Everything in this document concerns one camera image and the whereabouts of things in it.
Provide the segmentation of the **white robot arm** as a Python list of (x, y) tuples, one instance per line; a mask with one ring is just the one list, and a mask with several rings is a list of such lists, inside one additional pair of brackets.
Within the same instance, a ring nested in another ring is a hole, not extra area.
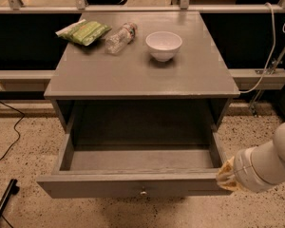
[(260, 193), (285, 182), (285, 123), (263, 145), (239, 150), (216, 176), (219, 187), (229, 191)]

